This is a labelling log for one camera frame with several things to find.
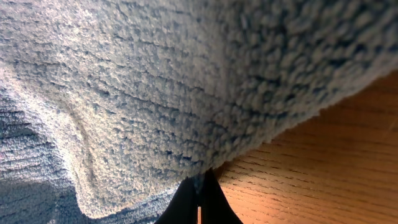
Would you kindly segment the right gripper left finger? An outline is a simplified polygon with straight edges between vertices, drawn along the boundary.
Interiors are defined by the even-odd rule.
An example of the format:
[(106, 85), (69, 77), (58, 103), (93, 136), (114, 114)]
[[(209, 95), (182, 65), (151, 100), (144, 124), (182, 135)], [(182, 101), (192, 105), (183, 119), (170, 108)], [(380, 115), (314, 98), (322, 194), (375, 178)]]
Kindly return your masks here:
[(183, 180), (155, 224), (197, 224), (198, 205), (193, 180)]

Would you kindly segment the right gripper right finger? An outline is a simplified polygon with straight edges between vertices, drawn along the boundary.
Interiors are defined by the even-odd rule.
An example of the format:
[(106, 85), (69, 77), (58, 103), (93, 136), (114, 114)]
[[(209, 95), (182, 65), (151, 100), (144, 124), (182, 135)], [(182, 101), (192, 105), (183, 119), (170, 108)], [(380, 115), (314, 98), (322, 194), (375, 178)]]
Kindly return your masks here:
[(204, 175), (200, 207), (202, 224), (243, 224), (230, 207), (212, 169)]

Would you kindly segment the blue microfiber cloth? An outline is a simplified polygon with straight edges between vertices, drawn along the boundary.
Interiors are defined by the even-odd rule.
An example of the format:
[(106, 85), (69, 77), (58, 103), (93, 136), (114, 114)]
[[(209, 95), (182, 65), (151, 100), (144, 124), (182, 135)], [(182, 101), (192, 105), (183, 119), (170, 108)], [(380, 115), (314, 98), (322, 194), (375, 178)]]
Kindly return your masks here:
[(2, 1), (1, 222), (152, 223), (396, 68), (396, 1)]

